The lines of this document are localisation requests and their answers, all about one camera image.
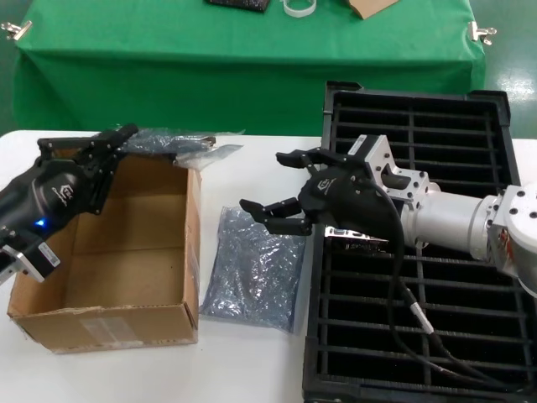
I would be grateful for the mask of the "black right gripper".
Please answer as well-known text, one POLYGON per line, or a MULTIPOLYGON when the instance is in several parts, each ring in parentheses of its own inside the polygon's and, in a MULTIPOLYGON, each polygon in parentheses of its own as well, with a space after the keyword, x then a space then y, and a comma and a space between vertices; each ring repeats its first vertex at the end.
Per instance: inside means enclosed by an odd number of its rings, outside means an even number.
POLYGON ((329 149, 296 149, 276 154, 283 166, 307 169, 310 179, 298 199, 263 206, 241 199, 240 207, 274 235, 311 235, 321 224, 367 235, 401 235, 399 212, 386 192, 368 174, 365 163, 353 155, 329 149), (325 165, 318 170, 315 165, 325 165))

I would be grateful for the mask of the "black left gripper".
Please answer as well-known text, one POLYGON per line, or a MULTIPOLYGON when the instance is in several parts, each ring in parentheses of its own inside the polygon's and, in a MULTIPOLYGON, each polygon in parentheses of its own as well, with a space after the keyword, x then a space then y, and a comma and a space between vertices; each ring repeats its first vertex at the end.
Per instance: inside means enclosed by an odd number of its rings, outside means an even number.
POLYGON ((91 137, 38 139, 41 157, 1 190, 1 245, 22 250, 82 213, 100 214, 125 156, 120 147, 137 132, 130 123, 91 137), (52 158, 63 151, 73 157, 52 158))

